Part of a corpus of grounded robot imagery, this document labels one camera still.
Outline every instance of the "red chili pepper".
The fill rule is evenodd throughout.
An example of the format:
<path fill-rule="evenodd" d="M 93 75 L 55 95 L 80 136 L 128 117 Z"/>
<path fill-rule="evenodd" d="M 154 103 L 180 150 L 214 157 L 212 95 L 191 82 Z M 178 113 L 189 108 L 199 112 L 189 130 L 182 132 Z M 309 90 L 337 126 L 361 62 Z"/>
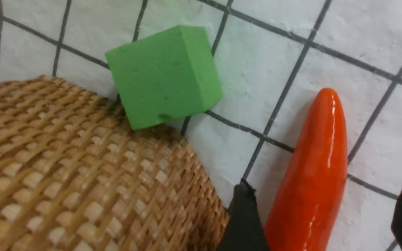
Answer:
<path fill-rule="evenodd" d="M 277 191 L 265 236 L 272 251 L 324 251 L 347 177 L 347 133 L 333 89 L 322 89 L 308 112 Z"/>

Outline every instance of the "woven rattan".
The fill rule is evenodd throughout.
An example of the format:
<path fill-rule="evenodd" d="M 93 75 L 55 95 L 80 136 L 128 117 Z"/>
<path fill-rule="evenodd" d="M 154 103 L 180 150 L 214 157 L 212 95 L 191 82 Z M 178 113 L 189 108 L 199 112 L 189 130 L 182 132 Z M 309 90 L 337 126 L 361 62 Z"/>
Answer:
<path fill-rule="evenodd" d="M 0 250 L 214 250 L 228 219 L 173 129 L 61 78 L 0 84 Z"/>

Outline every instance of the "green cube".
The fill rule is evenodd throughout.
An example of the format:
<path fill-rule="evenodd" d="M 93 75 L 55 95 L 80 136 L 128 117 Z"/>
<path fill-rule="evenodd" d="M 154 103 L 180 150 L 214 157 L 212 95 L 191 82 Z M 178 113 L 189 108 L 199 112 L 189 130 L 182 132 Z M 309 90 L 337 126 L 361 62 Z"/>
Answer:
<path fill-rule="evenodd" d="M 179 25 L 106 59 L 134 130 L 202 113 L 223 97 L 203 27 Z"/>

